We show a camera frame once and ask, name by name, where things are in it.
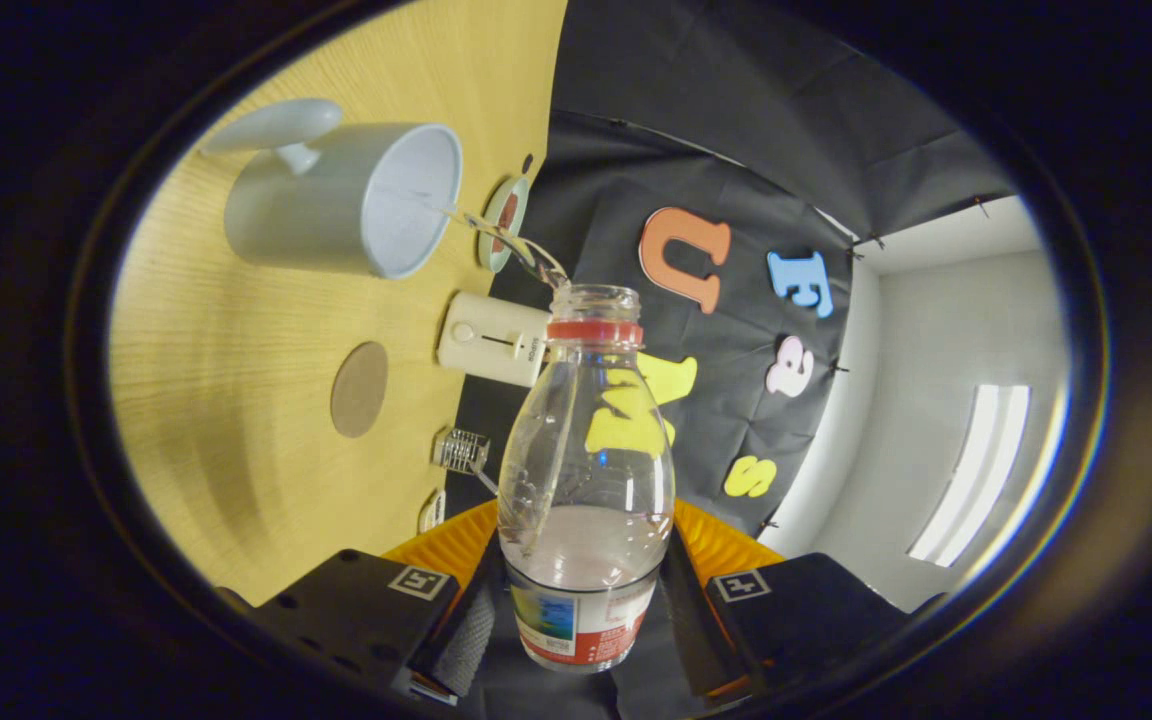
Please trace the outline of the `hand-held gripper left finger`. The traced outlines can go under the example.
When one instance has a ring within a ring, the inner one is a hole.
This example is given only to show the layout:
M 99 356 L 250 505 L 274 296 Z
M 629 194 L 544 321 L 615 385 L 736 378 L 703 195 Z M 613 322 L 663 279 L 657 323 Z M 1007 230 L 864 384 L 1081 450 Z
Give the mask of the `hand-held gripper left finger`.
M 457 702 L 497 619 L 497 502 L 382 555 L 340 550 L 256 607 L 257 624 L 349 679 Z

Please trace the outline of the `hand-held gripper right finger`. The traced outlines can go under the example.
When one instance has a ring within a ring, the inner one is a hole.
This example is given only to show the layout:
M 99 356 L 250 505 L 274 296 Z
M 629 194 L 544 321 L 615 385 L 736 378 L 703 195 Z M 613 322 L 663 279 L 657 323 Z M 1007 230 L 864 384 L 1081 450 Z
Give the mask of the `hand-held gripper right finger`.
M 681 500 L 664 589 L 687 682 L 705 702 L 858 692 L 878 676 L 867 664 L 942 601 L 902 611 L 826 553 L 785 559 Z

